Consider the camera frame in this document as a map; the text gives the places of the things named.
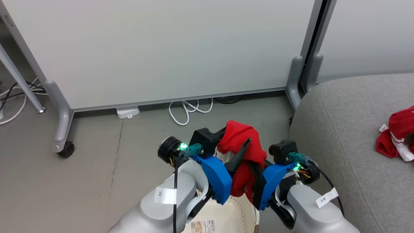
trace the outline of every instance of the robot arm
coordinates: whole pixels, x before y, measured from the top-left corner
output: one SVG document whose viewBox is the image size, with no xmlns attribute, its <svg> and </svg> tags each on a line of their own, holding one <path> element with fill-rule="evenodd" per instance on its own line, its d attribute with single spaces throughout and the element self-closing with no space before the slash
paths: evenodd
<svg viewBox="0 0 414 233">
<path fill-rule="evenodd" d="M 185 224 L 210 198 L 223 205 L 230 195 L 231 179 L 250 144 L 248 139 L 240 152 L 223 164 L 212 155 L 224 132 L 225 128 L 217 133 L 211 133 L 206 128 L 197 130 L 189 146 L 174 137 L 164 140 L 158 149 L 158 156 L 166 163 L 178 166 L 178 171 L 128 211 L 109 233 L 182 232 Z M 266 161 L 265 168 L 249 164 L 257 180 L 253 187 L 253 205 L 256 209 L 271 207 L 285 226 L 297 233 L 359 233 L 334 204 L 328 202 L 318 208 L 315 201 L 321 195 L 306 184 L 316 181 L 319 171 L 307 163 L 309 157 L 295 153 L 294 142 L 282 141 L 272 145 L 269 151 L 274 156 L 275 164 Z M 297 168 L 308 176 L 301 175 L 298 177 L 300 181 L 297 181 L 297 172 L 293 171 Z M 173 204 L 176 204 L 175 229 Z"/>
</svg>

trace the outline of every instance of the red and white clothing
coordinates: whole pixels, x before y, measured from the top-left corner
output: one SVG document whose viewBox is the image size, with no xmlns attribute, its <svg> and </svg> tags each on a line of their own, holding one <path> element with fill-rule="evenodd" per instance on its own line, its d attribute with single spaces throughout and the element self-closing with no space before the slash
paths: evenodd
<svg viewBox="0 0 414 233">
<path fill-rule="evenodd" d="M 377 139 L 376 149 L 388 157 L 414 160 L 414 106 L 391 115 L 389 129 Z"/>
</svg>

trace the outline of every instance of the white cable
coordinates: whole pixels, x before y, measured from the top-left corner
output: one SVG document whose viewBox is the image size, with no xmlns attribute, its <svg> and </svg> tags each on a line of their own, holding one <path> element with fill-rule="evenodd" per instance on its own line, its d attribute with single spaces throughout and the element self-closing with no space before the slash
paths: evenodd
<svg viewBox="0 0 414 233">
<path fill-rule="evenodd" d="M 292 171 L 296 174 L 296 177 L 299 178 L 299 174 L 295 169 L 292 169 Z"/>
<path fill-rule="evenodd" d="M 14 115 L 12 118 L 10 118 L 10 119 L 8 119 L 6 121 L 0 122 L 0 125 L 5 124 L 5 123 L 9 123 L 10 121 L 14 120 L 14 118 L 16 118 L 23 111 L 23 108 L 26 105 L 26 101 L 27 101 L 27 95 L 24 97 L 23 105 L 20 108 L 20 110 L 16 113 L 16 115 Z"/>
<path fill-rule="evenodd" d="M 15 89 L 15 88 L 19 88 L 19 89 L 21 89 L 21 87 L 19 87 L 19 86 L 15 86 L 15 87 L 13 87 L 12 89 Z M 31 87 L 30 89 L 32 90 L 32 91 L 37 91 L 37 90 L 42 90 L 42 89 L 35 89 L 36 87 Z M 4 94 L 7 94 L 8 92 L 10 91 L 10 89 L 9 90 L 7 90 L 6 92 L 4 92 L 4 93 L 0 93 L 0 96 L 2 96 L 2 95 L 4 95 Z M 41 95 L 48 95 L 48 94 L 46 94 L 46 93 L 35 93 L 35 94 L 41 94 Z M 20 110 L 12 117 L 12 118 L 10 118 L 10 119 L 8 119 L 8 120 L 6 120 L 6 121 L 3 121 L 3 122 L 0 122 L 0 125 L 3 125 L 3 124 L 5 124 L 5 123 L 9 123 L 10 121 L 12 121 L 12 120 L 14 120 L 22 111 L 23 111 L 23 108 L 24 108 L 24 106 L 26 105 L 26 102 L 27 102 L 27 95 L 24 97 L 24 101 L 23 101 L 23 105 L 22 105 L 22 107 L 20 108 Z"/>
<path fill-rule="evenodd" d="M 170 105 L 168 106 L 168 111 L 170 112 L 170 115 L 171 115 L 171 117 L 173 118 L 173 120 L 174 120 L 177 124 L 182 125 L 182 126 L 187 125 L 187 124 L 188 124 L 188 122 L 190 121 L 190 116 L 188 115 L 188 113 L 189 113 L 189 112 L 195 112 L 195 111 L 198 111 L 198 112 L 201 112 L 201 113 L 208 113 L 208 112 L 210 112 L 210 111 L 211 111 L 211 109 L 213 108 L 213 98 L 211 98 L 210 109 L 209 109 L 208 111 L 203 111 L 203 110 L 198 109 L 198 107 L 200 106 L 200 102 L 199 102 L 199 100 L 197 100 L 197 107 L 193 106 L 192 104 L 190 104 L 190 103 L 189 103 L 189 102 L 187 102 L 187 101 L 181 101 L 181 103 L 183 104 L 183 107 L 184 107 L 185 114 L 187 115 L 187 121 L 186 121 L 185 123 L 181 123 L 181 122 L 178 122 L 178 121 L 177 121 L 177 119 L 173 116 L 173 113 L 171 112 L 171 105 L 172 105 L 173 103 L 174 103 L 174 102 L 171 102 L 171 103 L 170 103 Z M 185 106 L 185 104 L 188 104 L 190 107 L 192 107 L 192 108 L 193 108 L 193 110 L 188 110 L 188 109 L 187 109 L 187 107 Z"/>
</svg>

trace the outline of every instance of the red garment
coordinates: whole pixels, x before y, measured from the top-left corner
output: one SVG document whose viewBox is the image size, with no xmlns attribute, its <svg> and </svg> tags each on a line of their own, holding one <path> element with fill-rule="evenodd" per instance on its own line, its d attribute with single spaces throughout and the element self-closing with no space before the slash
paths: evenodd
<svg viewBox="0 0 414 233">
<path fill-rule="evenodd" d="M 390 129 L 385 130 L 377 139 L 377 151 L 391 158 L 399 157 L 400 154 L 391 141 Z"/>
<path fill-rule="evenodd" d="M 409 134 L 414 133 L 414 106 L 392 114 L 388 125 L 389 129 L 378 137 L 376 149 L 388 157 L 399 157 L 400 153 L 398 152 L 399 149 L 396 148 L 396 144 L 397 146 L 399 146 L 398 144 L 402 145 L 404 139 Z M 414 153 L 414 139 L 408 149 Z"/>
<path fill-rule="evenodd" d="M 246 193 L 247 198 L 253 203 L 251 184 L 255 182 L 255 179 L 246 161 L 250 160 L 259 164 L 261 167 L 265 167 L 264 159 L 267 158 L 267 153 L 262 150 L 259 133 L 252 126 L 230 120 L 227 122 L 224 137 L 217 145 L 217 150 L 222 154 L 229 151 L 237 154 L 241 145 L 248 138 L 252 138 L 252 141 L 244 155 L 243 161 L 233 177 L 230 195 L 240 197 L 243 193 Z"/>
</svg>

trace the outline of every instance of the barcode sticker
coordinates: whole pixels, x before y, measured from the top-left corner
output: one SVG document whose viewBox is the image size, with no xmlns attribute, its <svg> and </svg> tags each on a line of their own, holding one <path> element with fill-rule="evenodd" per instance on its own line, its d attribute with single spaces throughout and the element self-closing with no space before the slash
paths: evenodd
<svg viewBox="0 0 414 233">
<path fill-rule="evenodd" d="M 176 204 L 177 190 L 157 187 L 155 189 L 154 202 L 161 204 Z"/>
<path fill-rule="evenodd" d="M 191 233 L 216 233 L 214 220 L 191 222 Z"/>
</svg>

